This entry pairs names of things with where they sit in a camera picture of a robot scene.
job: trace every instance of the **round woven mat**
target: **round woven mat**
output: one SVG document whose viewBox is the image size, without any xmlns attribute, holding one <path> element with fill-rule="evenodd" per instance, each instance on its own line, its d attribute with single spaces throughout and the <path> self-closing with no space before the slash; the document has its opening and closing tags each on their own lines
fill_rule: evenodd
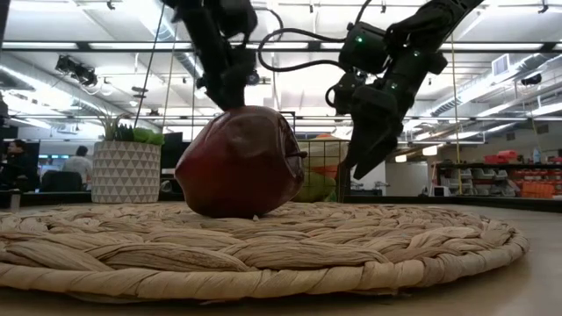
<svg viewBox="0 0 562 316">
<path fill-rule="evenodd" d="M 274 298 L 388 293 L 510 264 L 512 226 L 435 207 L 288 204 L 208 219 L 185 204 L 0 215 L 0 286 L 82 298 Z"/>
</svg>

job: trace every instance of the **man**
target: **man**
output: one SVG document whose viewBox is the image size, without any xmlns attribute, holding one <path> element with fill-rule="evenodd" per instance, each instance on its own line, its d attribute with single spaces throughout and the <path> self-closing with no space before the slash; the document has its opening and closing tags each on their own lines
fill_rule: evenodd
<svg viewBox="0 0 562 316">
<path fill-rule="evenodd" d="M 14 140 L 8 146 L 6 163 L 0 173 L 3 189 L 33 190 L 37 186 L 37 166 L 33 166 L 25 150 L 26 144 L 22 140 Z"/>
<path fill-rule="evenodd" d="M 64 166 L 62 166 L 62 171 L 77 172 L 82 177 L 82 183 L 87 183 L 92 176 L 93 165 L 91 161 L 86 158 L 88 154 L 88 148 L 86 146 L 80 146 L 76 150 L 76 156 L 68 159 Z"/>
</svg>

